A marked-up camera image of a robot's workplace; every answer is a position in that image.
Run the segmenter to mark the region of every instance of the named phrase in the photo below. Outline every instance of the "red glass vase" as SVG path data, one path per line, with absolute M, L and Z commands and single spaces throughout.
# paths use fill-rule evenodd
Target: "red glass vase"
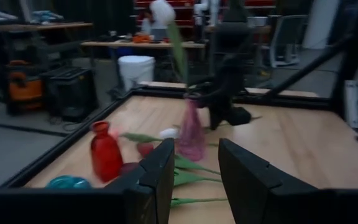
M 103 182 L 109 182 L 119 176 L 123 165 L 117 141 L 108 133 L 109 123 L 93 123 L 95 137 L 91 141 L 91 157 L 94 173 Z
M 197 113 L 197 102 L 186 99 L 186 111 L 180 127 L 179 153 L 191 161 L 204 158 L 205 133 Z

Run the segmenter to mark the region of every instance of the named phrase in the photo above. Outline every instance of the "person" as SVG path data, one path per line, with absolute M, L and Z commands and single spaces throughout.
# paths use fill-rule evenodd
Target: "person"
M 144 18 L 142 21 L 142 34 L 150 35 L 152 33 L 152 29 L 166 29 L 167 27 L 163 25 L 161 22 L 154 19 L 153 12 L 151 11 L 150 7 L 148 7 L 144 13 Z

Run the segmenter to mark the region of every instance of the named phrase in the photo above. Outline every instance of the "wooden tabletop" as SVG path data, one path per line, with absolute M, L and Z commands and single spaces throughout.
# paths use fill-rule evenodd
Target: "wooden tabletop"
M 240 126 L 221 126 L 206 134 L 208 143 L 228 138 L 250 152 L 271 162 L 279 169 L 318 188 L 358 189 L 358 142 L 356 133 L 336 114 L 329 111 L 238 105 L 253 117 L 261 118 Z M 106 120 L 114 128 L 132 133 L 158 136 L 161 130 L 180 124 L 185 101 L 170 98 L 133 96 Z M 208 125 L 208 110 L 198 110 L 204 126 Z M 88 179 L 94 187 L 103 187 L 93 174 L 90 159 L 89 132 L 62 156 L 35 176 L 26 187 L 45 187 L 59 175 L 77 175 Z M 140 159 L 135 143 L 119 139 L 124 162 Z M 218 149 L 208 147 L 199 164 L 219 170 Z M 214 174 L 195 171 L 199 175 L 219 178 Z M 177 187 L 174 197 L 226 197 L 222 183 L 198 182 Z M 173 208 L 171 224 L 232 224 L 228 202 L 194 203 Z
M 81 44 L 82 46 L 92 46 L 92 47 L 140 47 L 140 48 L 160 48 L 160 49 L 167 49 L 172 47 L 171 43 L 157 43 L 157 44 L 151 44 L 151 43 L 144 43 L 144 44 L 136 44 L 133 42 L 123 42 L 123 40 L 117 40 L 114 42 L 83 42 Z M 204 49 L 205 44 L 196 44 L 193 41 L 188 42 L 182 42 L 183 48 L 192 48 L 192 49 Z
M 140 84 L 149 85 L 149 86 L 160 86 L 160 87 L 172 87 L 172 88 L 184 88 L 185 84 L 183 83 L 165 83 L 165 82 L 141 82 Z M 265 88 L 246 88 L 249 93 L 255 94 L 264 94 L 269 91 Z M 283 96 L 304 96 L 304 97 L 318 97 L 316 93 L 308 91 L 293 91 L 293 90 L 284 90 L 280 93 Z
M 0 32 L 65 29 L 65 28 L 74 28 L 74 27 L 86 27 L 92 25 L 93 25 L 92 23 L 85 23 L 85 22 L 50 23 L 46 25 L 12 24 L 12 25 L 1 25 Z
M 216 26 L 206 26 L 205 31 L 206 32 L 214 32 L 216 29 Z M 271 26 L 259 26 L 255 27 L 255 33 L 256 34 L 269 34 L 272 30 Z

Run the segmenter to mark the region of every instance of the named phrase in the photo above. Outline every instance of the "white flower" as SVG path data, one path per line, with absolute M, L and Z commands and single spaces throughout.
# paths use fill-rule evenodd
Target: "white flower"
M 164 25 L 169 25 L 175 20 L 175 10 L 165 0 L 155 0 L 150 4 L 150 9 L 153 12 L 155 20 Z

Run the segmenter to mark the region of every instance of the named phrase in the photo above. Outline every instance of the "white bucket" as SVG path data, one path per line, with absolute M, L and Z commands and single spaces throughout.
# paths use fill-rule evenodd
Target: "white bucket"
M 130 90 L 134 82 L 152 82 L 154 63 L 154 58 L 149 56 L 133 55 L 119 58 L 119 72 L 124 82 L 125 90 Z

